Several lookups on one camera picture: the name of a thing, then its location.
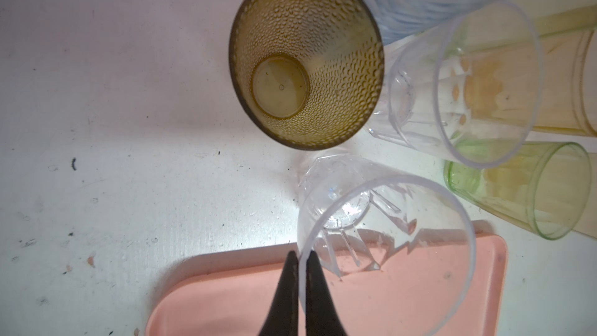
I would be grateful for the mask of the short bright green cup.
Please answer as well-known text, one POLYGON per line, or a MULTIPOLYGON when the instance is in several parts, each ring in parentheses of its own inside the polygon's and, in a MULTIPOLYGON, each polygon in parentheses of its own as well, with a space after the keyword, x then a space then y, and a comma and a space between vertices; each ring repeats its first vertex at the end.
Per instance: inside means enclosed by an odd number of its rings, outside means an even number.
POLYGON ((589 154, 576 142, 526 142, 506 162, 476 169, 446 162, 444 181, 454 194, 546 240, 575 228, 592 181, 589 154))

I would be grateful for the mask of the brown dimpled cup rear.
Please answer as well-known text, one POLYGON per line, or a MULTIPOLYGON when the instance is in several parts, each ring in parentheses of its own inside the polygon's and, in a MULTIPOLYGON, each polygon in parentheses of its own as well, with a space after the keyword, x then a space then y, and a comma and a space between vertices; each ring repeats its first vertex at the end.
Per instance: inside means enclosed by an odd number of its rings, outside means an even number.
POLYGON ((293 149, 329 149, 358 132, 380 98, 384 65, 363 0, 243 0, 229 36, 241 107, 293 149))

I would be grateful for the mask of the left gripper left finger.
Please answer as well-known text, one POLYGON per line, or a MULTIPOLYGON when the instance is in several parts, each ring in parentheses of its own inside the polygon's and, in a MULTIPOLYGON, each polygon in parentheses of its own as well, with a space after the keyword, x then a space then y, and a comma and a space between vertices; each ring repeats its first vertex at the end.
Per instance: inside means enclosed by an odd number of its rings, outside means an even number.
POLYGON ((297 336, 299 326, 299 260, 290 251, 259 336, 297 336))

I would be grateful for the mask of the short yellow cup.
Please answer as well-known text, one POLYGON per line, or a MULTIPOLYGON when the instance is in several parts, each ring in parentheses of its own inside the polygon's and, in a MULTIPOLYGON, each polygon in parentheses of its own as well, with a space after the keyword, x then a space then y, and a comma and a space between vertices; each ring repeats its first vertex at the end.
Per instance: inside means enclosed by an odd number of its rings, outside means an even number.
POLYGON ((473 118, 525 124, 538 107, 533 130, 561 135, 596 135, 596 31, 541 37, 543 95, 536 96, 537 50, 516 44, 484 51, 464 64, 472 68, 464 101, 473 118))

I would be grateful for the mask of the clear cup centre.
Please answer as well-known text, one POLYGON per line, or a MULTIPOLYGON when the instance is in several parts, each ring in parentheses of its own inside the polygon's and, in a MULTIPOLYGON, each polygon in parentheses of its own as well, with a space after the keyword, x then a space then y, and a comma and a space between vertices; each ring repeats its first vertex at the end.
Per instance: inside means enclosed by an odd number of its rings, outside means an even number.
POLYGON ((375 138, 477 169, 521 148, 544 89, 533 21, 501 0, 385 47, 375 138))

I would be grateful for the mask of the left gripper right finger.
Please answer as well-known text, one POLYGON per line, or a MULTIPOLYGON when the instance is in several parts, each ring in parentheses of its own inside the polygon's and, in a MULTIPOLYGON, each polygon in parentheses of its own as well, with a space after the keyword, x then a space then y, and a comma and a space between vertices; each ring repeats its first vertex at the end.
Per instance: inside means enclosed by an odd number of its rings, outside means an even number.
POLYGON ((347 335, 315 251, 311 251, 306 262, 306 335, 347 335))

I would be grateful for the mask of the clear faceted cup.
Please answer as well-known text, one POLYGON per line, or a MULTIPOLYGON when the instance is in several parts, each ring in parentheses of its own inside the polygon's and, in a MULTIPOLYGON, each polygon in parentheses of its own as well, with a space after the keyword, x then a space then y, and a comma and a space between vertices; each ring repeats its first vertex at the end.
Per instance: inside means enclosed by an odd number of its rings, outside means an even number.
POLYGON ((304 255, 317 252, 325 277, 378 271, 393 256, 417 248, 466 246, 458 295, 465 298, 476 264, 474 228, 443 186, 329 149, 300 162, 298 187, 298 248, 304 255))

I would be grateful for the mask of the tall amber yellow cup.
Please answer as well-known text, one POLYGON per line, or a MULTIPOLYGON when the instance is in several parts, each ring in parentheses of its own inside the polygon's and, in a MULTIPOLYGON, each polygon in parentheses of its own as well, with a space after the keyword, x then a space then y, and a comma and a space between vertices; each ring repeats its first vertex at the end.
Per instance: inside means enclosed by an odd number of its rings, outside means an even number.
POLYGON ((591 166, 592 166, 592 181, 591 181, 590 188, 589 188, 588 199, 585 204, 585 209, 584 209, 583 213, 581 214, 581 217, 574 228, 574 231, 581 233, 585 236, 588 236, 594 240, 597 238, 596 157, 597 157, 597 154, 595 152, 589 154, 589 159, 591 161, 591 166))

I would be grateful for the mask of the pink plastic tray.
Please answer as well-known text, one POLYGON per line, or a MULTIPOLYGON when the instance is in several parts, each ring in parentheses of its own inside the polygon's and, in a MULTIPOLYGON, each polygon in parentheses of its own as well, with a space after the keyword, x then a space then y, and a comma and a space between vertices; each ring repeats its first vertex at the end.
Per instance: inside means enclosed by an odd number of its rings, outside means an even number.
MULTIPOLYGON (((270 309, 286 246, 210 254, 168 278, 147 335, 255 335, 270 309)), ((508 263, 506 242, 477 238, 477 263, 460 300, 466 246, 400 252, 378 271, 327 274, 334 305, 352 335, 493 335, 508 263)))

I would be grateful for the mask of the tall light green cup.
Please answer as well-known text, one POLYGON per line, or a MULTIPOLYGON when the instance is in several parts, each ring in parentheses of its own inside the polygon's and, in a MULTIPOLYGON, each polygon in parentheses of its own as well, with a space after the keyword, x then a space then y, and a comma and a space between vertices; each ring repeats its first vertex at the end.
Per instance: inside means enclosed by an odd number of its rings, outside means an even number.
POLYGON ((532 19, 539 35, 596 28, 596 0, 512 0, 532 19))

